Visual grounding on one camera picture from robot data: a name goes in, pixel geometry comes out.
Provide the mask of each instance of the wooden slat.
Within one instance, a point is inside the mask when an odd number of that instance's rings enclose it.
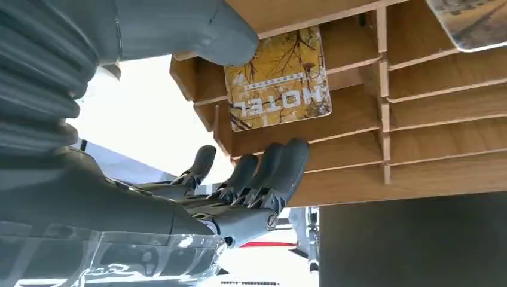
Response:
[[[319,142],[378,129],[375,99],[362,86],[331,94],[332,113],[326,117],[233,133],[233,156],[259,152],[271,142],[286,143],[291,138]]]
[[[311,206],[507,190],[507,152],[392,167],[385,185],[377,166],[309,173],[289,205]]]
[[[178,85],[186,100],[195,100],[197,94],[197,60],[177,61],[171,58],[169,74]]]
[[[310,144],[305,172],[342,169],[382,162],[382,153],[374,132],[360,133]]]
[[[507,150],[507,118],[392,133],[393,165]]]
[[[458,53],[425,0],[387,8],[389,69],[400,69]]]
[[[507,82],[507,48],[459,53],[391,71],[389,100],[401,102]]]
[[[379,55],[374,31],[361,26],[357,17],[348,17],[320,26],[328,74],[365,66]]]
[[[507,117],[507,85],[395,103],[391,109],[392,130]]]

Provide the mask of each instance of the robotic hand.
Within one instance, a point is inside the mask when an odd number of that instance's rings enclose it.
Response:
[[[216,274],[222,238],[239,246],[272,230],[304,141],[269,147],[255,176],[244,156],[200,197],[211,148],[176,181],[129,186],[68,148],[77,132],[65,124],[98,65],[182,51],[241,65],[257,43],[224,0],[0,0],[0,286],[194,282]]]

